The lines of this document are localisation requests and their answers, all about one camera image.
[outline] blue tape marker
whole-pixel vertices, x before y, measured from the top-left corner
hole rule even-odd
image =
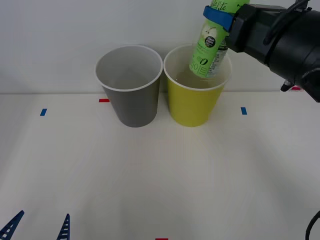
[[[47,109],[46,109],[46,108],[42,109],[42,111],[41,111],[41,113],[40,113],[40,116],[46,115],[46,112],[47,112]]]
[[[241,112],[242,115],[247,115],[247,109],[244,106],[241,107]]]

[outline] paper cup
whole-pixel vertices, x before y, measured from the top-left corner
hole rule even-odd
[[[163,61],[153,49],[125,45],[104,55],[95,73],[119,120],[133,128],[156,117]]]
[[[232,64],[229,56],[226,55],[217,73],[220,84],[210,88],[192,88],[182,85],[176,81],[176,77],[189,65],[192,53],[192,45],[184,45],[170,51],[164,59],[170,114],[177,123],[186,127],[200,126],[209,119],[232,73]]]

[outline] black cable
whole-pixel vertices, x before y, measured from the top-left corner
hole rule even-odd
[[[305,240],[309,240],[310,231],[318,219],[320,219],[320,211],[318,211],[317,214],[311,219],[308,227],[306,228]]]
[[[305,3],[309,2],[310,0],[300,0],[291,5],[287,10],[282,12],[280,16],[273,22],[271,25],[269,31],[266,33],[266,36],[263,40],[264,45],[268,45],[271,42],[271,39],[274,37],[274,35],[277,33],[275,30],[277,29],[278,24],[284,20],[284,18],[291,13],[292,11],[296,10],[297,8],[303,6]]]

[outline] cup rim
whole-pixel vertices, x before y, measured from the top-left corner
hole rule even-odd
[[[139,86],[139,87],[136,87],[136,88],[131,88],[131,89],[118,89],[118,88],[113,88],[113,87],[110,87],[110,86],[107,86],[105,85],[104,83],[101,82],[101,80],[99,79],[99,77],[97,76],[97,68],[98,68],[98,65],[100,63],[100,61],[109,53],[113,52],[113,51],[116,51],[118,49],[121,49],[121,48],[126,48],[126,47],[139,47],[139,48],[144,48],[144,49],[148,49],[149,51],[153,52],[157,57],[158,59],[160,60],[160,70],[159,70],[159,73],[158,75],[150,82],[148,82],[147,84],[145,85],[142,85],[142,86]],[[109,90],[112,90],[112,91],[116,91],[116,92],[133,92],[133,91],[137,91],[137,90],[140,90],[140,89],[144,89],[148,86],[150,86],[151,84],[153,84],[161,75],[161,73],[163,72],[164,70],[164,62],[161,58],[161,56],[159,55],[159,53],[157,53],[155,50],[153,50],[152,48],[148,47],[148,46],[144,46],[144,45],[139,45],[139,44],[126,44],[126,45],[122,45],[120,47],[116,47],[114,49],[112,49],[111,51],[107,52],[105,55],[103,55],[99,61],[96,63],[95,65],[95,76],[96,76],[96,79],[98,80],[98,82],[106,89],[109,89]]]
[[[170,56],[170,54],[172,54],[173,52],[177,51],[180,48],[185,48],[185,47],[189,47],[189,46],[192,46],[192,44],[184,44],[182,46],[175,47],[165,56],[164,61],[163,61],[163,69],[164,69],[165,75],[167,76],[168,79],[170,79],[171,82],[173,82],[174,84],[176,84],[184,89],[198,91],[198,92],[207,92],[207,91],[211,91],[214,89],[218,89],[218,88],[221,88],[222,86],[224,86],[227,82],[229,82],[229,80],[231,79],[231,75],[232,75],[232,62],[230,60],[228,53],[225,55],[225,58],[227,59],[227,61],[230,64],[231,72],[229,73],[229,76],[226,78],[226,80],[223,83],[221,83],[217,86],[214,86],[214,87],[210,87],[210,88],[193,88],[193,87],[188,87],[188,86],[182,85],[181,83],[178,83],[177,81],[175,81],[167,72],[166,61],[168,60],[168,56]]]

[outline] red tape marker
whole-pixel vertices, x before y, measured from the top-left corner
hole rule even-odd
[[[108,98],[100,98],[99,103],[109,103],[110,100]]]

